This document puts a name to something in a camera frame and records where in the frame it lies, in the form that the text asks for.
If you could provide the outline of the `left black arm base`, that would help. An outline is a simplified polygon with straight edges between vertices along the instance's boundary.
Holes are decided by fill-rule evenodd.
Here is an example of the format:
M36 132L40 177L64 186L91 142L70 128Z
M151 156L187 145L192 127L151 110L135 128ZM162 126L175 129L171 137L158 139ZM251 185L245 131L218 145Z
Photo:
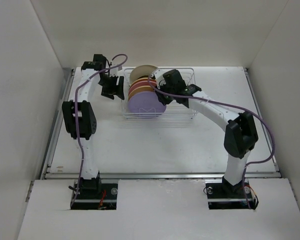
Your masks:
M71 210L116 210L118 183L102 183L92 180L81 181L75 198L73 193L70 202Z

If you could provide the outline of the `purple plastic plate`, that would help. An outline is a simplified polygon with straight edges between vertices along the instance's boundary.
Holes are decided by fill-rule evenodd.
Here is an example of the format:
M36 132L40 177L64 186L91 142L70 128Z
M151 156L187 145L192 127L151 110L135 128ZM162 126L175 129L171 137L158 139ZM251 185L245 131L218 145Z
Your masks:
M130 98L128 109L136 117L151 119L162 115L166 111L167 106L159 101L155 92L144 91Z

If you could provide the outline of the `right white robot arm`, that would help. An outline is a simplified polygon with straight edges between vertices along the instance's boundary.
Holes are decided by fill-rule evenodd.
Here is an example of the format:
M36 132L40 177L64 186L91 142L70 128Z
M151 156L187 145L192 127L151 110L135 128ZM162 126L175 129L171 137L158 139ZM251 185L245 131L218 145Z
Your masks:
M197 85L186 84L177 69L164 71L158 68L151 77L156 80L155 93L163 105L176 101L204 115L224 131L223 146L228 160L221 190L225 196L233 197L240 191L245 165L259 140L254 116L247 110L237 113L215 103Z

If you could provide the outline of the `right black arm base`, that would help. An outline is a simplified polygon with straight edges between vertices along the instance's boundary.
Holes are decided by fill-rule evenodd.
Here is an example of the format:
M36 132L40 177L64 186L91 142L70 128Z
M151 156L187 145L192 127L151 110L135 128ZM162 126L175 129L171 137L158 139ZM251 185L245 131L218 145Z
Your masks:
M237 191L231 193L223 189L221 182L208 182L203 192L210 210L255 210L259 205L256 192L247 182L244 188L240 185Z

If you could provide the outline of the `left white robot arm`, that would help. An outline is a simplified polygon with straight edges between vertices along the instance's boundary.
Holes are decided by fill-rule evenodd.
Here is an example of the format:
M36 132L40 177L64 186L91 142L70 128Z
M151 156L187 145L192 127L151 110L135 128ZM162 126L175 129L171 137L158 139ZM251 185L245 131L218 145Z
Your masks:
M94 157L94 135L98 123L91 104L97 86L101 95L113 100L115 96L124 100L123 79L118 71L128 60L124 53L108 60L103 54L94 54L91 61L85 61L81 68L81 78L74 94L62 103L61 109L65 129L76 141L80 151L80 167L77 184L70 189L77 195L85 192L90 198L101 195L102 186L98 183L99 169Z

